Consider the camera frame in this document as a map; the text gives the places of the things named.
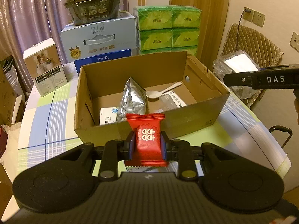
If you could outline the person's right hand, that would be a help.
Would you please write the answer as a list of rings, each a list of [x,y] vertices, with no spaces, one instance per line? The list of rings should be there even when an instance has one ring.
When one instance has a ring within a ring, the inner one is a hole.
[[[299,124],[299,89],[294,89],[293,90],[293,93],[295,95],[295,110],[296,110],[296,113],[297,113],[297,121],[298,121],[298,124]]]

